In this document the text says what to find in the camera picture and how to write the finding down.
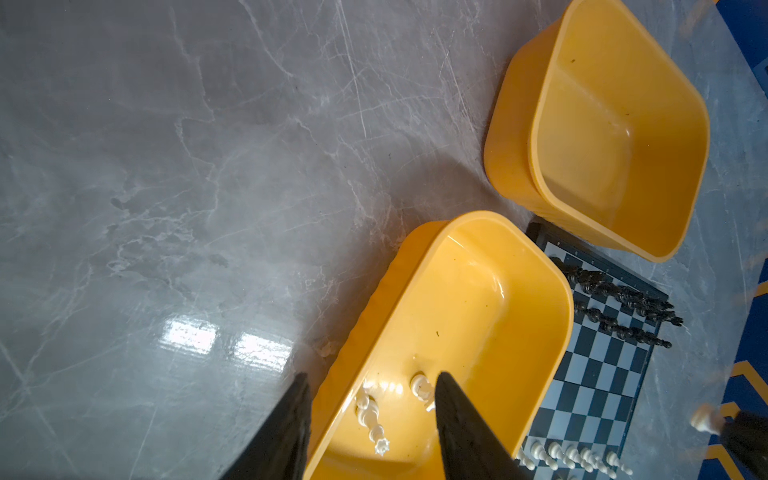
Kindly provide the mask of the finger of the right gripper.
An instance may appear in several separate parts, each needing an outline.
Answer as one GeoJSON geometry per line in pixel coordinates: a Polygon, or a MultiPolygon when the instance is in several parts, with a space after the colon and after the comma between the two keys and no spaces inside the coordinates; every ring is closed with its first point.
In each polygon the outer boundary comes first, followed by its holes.
{"type": "Polygon", "coordinates": [[[767,418],[740,411],[720,434],[724,448],[752,474],[767,473],[767,418]]]}

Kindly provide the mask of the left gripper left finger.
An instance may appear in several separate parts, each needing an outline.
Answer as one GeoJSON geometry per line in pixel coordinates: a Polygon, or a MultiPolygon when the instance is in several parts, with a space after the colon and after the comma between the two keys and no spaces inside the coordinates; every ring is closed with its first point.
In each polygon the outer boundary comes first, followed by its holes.
{"type": "Polygon", "coordinates": [[[311,405],[308,375],[298,373],[220,479],[302,479],[308,462],[311,405]]]}

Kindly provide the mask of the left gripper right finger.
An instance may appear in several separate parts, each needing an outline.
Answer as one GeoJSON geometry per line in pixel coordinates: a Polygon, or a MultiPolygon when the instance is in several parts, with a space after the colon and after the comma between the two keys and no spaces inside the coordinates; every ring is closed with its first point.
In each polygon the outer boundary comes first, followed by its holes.
{"type": "Polygon", "coordinates": [[[435,387],[436,425],[446,479],[525,479],[454,377],[443,371],[435,387]]]}

